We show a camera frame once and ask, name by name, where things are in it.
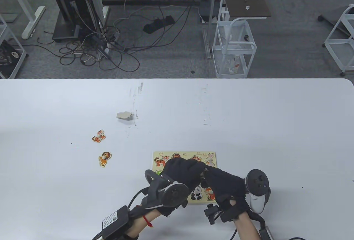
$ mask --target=white vr controller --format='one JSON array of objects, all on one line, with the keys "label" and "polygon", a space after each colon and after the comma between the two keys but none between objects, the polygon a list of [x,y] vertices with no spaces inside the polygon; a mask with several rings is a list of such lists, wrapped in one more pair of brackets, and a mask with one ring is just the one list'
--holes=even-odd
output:
[{"label": "white vr controller", "polygon": [[244,182],[246,193],[251,197],[251,210],[256,214],[261,214],[270,196],[268,177],[261,170],[253,169],[248,173]]}]

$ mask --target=tiger puzzle piece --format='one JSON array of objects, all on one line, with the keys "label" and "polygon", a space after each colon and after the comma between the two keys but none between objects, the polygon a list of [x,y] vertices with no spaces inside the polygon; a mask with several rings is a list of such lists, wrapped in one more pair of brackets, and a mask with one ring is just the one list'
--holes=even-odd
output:
[{"label": "tiger puzzle piece", "polygon": [[211,188],[204,189],[204,192],[207,196],[207,198],[206,198],[207,201],[214,201],[215,200],[215,195],[214,195],[214,192]]},{"label": "tiger puzzle piece", "polygon": [[101,140],[103,140],[105,138],[106,138],[105,132],[103,130],[99,130],[97,132],[97,135],[92,137],[92,140],[96,143],[100,143]]},{"label": "tiger puzzle piece", "polygon": [[154,159],[157,167],[165,167],[166,162],[169,160],[169,155],[162,156],[161,159],[156,157]]},{"label": "tiger puzzle piece", "polygon": [[209,153],[208,154],[208,157],[205,159],[205,164],[206,165],[209,165],[209,166],[211,166],[211,167],[214,167],[215,166],[215,164],[214,164],[214,162],[213,162],[213,157],[214,157],[214,154],[213,153]]},{"label": "tiger puzzle piece", "polygon": [[100,162],[100,166],[105,167],[108,159],[110,159],[111,157],[112,157],[112,154],[109,152],[102,153],[102,156],[98,157],[98,161]]}]

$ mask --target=white table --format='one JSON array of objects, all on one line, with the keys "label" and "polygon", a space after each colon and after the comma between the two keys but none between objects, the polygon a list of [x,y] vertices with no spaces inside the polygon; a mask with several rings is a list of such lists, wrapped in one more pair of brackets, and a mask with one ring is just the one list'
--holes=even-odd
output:
[{"label": "white table", "polygon": [[[348,80],[0,83],[1,239],[92,239],[147,185],[153,151],[215,151],[218,166],[235,175],[263,170],[272,194],[262,216],[275,240],[354,235]],[[118,120],[120,111],[135,120]],[[94,143],[100,129],[107,137]],[[104,151],[112,158],[101,168]],[[210,226],[203,210],[159,217],[140,238],[229,239],[232,224]]]}]

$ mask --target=human hand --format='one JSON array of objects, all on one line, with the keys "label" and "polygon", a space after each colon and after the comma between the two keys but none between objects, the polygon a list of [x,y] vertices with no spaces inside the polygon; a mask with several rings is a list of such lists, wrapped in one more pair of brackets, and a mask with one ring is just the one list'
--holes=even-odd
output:
[{"label": "human hand", "polygon": [[[194,159],[173,158],[167,161],[161,175],[166,174],[174,181],[185,184],[189,193],[200,184],[200,174],[205,170],[205,164]],[[175,209],[159,207],[157,210],[164,216],[168,216]]]},{"label": "human hand", "polygon": [[211,187],[216,202],[224,212],[233,205],[236,205],[240,213],[250,210],[246,202],[244,179],[215,167],[206,166],[206,169],[207,171],[204,172],[205,179],[202,180],[201,186],[203,188]]}]

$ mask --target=plastic bottle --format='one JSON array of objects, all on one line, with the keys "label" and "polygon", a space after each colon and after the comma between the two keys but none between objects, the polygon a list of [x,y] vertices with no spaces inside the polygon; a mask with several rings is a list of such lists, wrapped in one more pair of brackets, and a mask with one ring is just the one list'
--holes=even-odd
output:
[{"label": "plastic bottle", "polygon": [[[242,49],[242,48],[240,45],[237,45],[236,49]],[[236,74],[239,70],[240,65],[241,65],[240,55],[235,55],[233,60],[230,61],[229,73]]]}]

